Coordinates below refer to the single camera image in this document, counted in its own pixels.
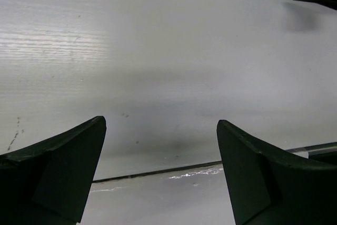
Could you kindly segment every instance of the wood grain texture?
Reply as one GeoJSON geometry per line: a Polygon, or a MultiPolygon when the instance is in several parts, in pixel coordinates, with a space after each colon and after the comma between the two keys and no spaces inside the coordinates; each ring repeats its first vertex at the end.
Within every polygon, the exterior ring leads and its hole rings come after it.
{"type": "Polygon", "coordinates": [[[0,153],[96,115],[96,179],[218,160],[219,119],[333,141],[335,16],[289,1],[0,0],[0,153]]]}

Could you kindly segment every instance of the white surface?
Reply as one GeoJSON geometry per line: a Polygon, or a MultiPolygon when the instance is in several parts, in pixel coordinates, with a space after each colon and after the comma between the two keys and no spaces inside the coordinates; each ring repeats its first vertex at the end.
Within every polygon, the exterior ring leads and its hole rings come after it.
{"type": "Polygon", "coordinates": [[[93,184],[81,225],[235,225],[222,166],[93,184]]]}
{"type": "Polygon", "coordinates": [[[291,0],[0,0],[0,153],[96,115],[96,179],[220,159],[227,119],[335,141],[336,15],[291,0]]]}

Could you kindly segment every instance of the white table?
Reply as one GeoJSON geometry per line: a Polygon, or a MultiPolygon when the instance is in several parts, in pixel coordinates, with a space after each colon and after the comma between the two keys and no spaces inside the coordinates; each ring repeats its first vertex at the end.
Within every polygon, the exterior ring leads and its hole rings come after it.
{"type": "Polygon", "coordinates": [[[0,153],[96,115],[107,119],[96,179],[219,160],[219,119],[284,149],[335,141],[337,17],[327,8],[291,0],[0,5],[0,153]]]}

